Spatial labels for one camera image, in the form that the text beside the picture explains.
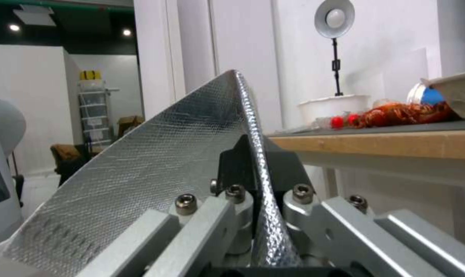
tangled red material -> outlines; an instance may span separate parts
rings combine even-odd
[[[388,103],[365,112],[350,125],[355,128],[370,128],[424,124],[447,121],[455,116],[446,102],[435,105]]]

metal frame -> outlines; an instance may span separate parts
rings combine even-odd
[[[209,197],[144,277],[197,276],[207,265],[218,266],[236,231],[233,205]]]
[[[77,277],[140,276],[179,231],[178,219],[148,210],[88,264]]]
[[[383,229],[449,276],[465,276],[465,246],[408,210],[375,219]]]
[[[376,276],[443,276],[341,197],[319,205],[285,199],[283,212],[338,267],[357,262]]]

floor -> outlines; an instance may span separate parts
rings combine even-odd
[[[59,181],[60,176],[56,174],[25,177],[21,198],[24,219],[27,219],[39,205],[55,193]]]

light bulb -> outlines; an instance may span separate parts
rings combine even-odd
[[[14,32],[20,31],[20,27],[18,25],[15,25],[15,24],[10,24],[9,28]]]
[[[326,15],[326,23],[330,28],[338,28],[345,23],[345,12],[341,9],[332,9]]]

white bowl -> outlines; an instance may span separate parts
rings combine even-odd
[[[306,125],[317,118],[342,115],[344,112],[363,112],[367,109],[368,95],[344,95],[319,98],[302,102],[299,105]]]

